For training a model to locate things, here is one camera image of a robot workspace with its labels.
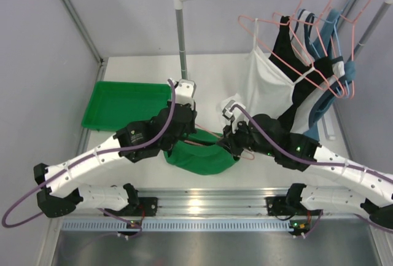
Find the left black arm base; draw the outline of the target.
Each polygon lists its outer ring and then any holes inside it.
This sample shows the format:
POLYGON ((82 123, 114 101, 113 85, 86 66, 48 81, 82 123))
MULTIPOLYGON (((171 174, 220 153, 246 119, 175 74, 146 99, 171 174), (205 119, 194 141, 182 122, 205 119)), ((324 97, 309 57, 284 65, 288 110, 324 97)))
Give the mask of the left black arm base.
POLYGON ((105 209, 105 211, 118 217, 154 217, 158 209, 157 197, 139 197, 139 205, 132 207, 126 206, 120 211, 105 209))

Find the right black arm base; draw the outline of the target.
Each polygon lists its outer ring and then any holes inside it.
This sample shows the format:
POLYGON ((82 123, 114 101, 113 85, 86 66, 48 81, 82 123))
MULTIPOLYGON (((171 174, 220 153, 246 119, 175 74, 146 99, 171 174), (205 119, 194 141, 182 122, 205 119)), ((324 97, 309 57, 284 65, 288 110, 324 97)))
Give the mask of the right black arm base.
POLYGON ((285 196, 267 197, 265 202, 267 214, 282 221, 289 220, 295 216, 318 216, 321 212, 320 209, 308 210, 302 205, 288 205, 285 196))

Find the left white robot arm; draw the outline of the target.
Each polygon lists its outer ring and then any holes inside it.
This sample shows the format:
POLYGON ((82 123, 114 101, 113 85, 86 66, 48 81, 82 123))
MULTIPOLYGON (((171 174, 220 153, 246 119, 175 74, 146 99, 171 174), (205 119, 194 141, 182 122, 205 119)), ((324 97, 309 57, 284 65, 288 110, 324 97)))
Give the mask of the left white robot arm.
POLYGON ((79 209, 106 209, 132 215, 140 206, 138 191, 130 183, 100 187, 87 182, 115 167, 171 152, 178 141, 195 133, 195 104, 168 102, 149 120, 129 123, 95 148, 59 165, 40 163, 34 179, 40 187, 37 204, 49 218, 79 209))

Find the green tank top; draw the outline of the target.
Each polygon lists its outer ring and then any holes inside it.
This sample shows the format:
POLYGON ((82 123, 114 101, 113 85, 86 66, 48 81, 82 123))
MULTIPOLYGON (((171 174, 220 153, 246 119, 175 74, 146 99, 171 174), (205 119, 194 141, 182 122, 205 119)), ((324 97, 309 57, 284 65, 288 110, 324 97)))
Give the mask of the green tank top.
POLYGON ((222 173, 239 161, 216 143, 193 146, 179 141, 164 156, 168 164, 203 176, 222 173))

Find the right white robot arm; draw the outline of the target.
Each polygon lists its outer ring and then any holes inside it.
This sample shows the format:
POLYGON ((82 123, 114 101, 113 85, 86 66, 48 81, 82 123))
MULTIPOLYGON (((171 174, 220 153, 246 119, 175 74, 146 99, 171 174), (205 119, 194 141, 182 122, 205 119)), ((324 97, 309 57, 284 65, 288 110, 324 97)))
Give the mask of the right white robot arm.
POLYGON ((286 194, 290 214, 304 211, 355 214, 392 230, 392 175, 382 174, 342 157, 319 141, 291 133, 266 114, 251 117, 242 110, 224 110, 226 126, 218 145, 233 156, 244 151, 270 156, 289 170, 314 174, 340 189, 294 183, 286 194))

